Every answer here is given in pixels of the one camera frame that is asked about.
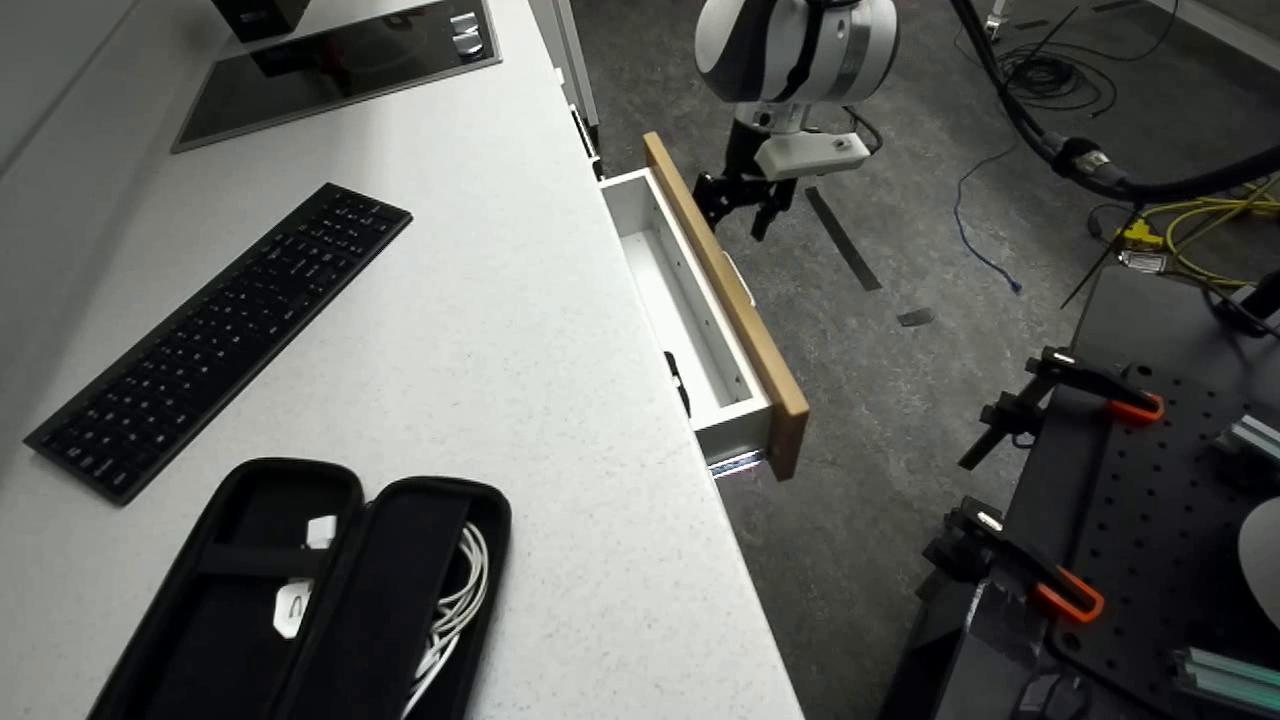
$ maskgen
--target wooden drawer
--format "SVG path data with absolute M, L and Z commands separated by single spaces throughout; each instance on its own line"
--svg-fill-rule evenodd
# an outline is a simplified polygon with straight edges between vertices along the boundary
M 601 182 L 648 328 L 668 356 L 710 477 L 758 459 L 794 477 L 806 399 L 757 301 L 686 197 L 660 137 L 650 169 Z

